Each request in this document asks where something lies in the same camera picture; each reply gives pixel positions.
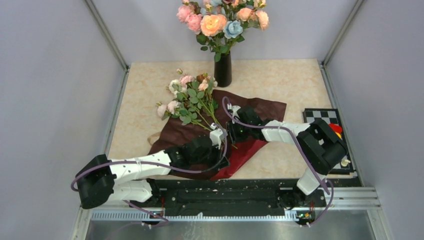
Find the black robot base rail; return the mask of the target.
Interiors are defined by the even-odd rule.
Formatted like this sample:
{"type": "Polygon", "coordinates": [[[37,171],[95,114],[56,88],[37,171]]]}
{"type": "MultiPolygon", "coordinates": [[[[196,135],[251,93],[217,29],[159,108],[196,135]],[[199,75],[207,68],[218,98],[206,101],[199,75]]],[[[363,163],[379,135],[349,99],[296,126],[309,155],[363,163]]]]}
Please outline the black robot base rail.
{"type": "Polygon", "coordinates": [[[289,210],[327,205],[324,191],[304,195],[297,179],[153,180],[153,196],[141,208],[159,208],[165,216],[283,216],[289,210]]]}

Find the pink white rose stems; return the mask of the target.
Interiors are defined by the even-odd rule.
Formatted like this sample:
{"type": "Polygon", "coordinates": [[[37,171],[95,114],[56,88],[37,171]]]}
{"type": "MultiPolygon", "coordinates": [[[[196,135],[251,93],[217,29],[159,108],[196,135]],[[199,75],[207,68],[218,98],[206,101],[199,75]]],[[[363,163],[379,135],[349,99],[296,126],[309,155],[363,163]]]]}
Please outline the pink white rose stems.
{"type": "Polygon", "coordinates": [[[218,82],[207,72],[197,76],[176,70],[179,78],[171,80],[166,89],[173,95],[169,103],[156,103],[156,113],[162,119],[179,119],[183,126],[189,124],[212,130],[211,125],[222,126],[215,115],[219,107],[213,98],[218,82]]]}

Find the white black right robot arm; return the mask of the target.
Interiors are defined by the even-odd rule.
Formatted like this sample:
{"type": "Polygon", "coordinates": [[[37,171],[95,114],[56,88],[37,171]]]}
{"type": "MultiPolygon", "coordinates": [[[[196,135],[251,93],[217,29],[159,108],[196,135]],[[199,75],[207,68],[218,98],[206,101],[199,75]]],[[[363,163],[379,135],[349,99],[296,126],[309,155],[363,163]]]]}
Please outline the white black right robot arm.
{"type": "Polygon", "coordinates": [[[230,103],[226,105],[225,112],[230,116],[227,129],[234,143],[252,138],[297,147],[307,164],[293,192],[293,200],[299,206],[307,206],[313,200],[313,192],[325,186],[327,175],[348,154],[341,132],[335,131],[322,119],[311,123],[262,120],[251,106],[240,107],[230,103]]]}

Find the beige satin ribbon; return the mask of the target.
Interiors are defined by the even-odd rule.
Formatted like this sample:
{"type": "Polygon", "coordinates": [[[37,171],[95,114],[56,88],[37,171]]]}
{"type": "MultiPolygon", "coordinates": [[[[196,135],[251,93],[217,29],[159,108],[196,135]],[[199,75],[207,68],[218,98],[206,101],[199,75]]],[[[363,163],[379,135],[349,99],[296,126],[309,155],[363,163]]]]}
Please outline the beige satin ribbon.
{"type": "Polygon", "coordinates": [[[147,137],[147,142],[152,146],[161,136],[161,132],[155,132],[154,134],[147,137]]]}

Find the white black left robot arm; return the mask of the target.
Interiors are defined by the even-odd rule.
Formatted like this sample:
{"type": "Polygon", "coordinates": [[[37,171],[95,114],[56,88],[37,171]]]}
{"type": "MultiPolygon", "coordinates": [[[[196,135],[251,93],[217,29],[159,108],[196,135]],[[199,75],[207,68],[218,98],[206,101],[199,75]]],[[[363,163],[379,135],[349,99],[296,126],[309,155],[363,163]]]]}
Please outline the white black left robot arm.
{"type": "Polygon", "coordinates": [[[83,209],[118,201],[136,201],[154,207],[160,202],[161,194],[150,177],[214,171],[227,158],[228,146],[226,137],[203,135],[140,157],[108,159],[100,154],[75,175],[70,187],[79,194],[83,209]]]}

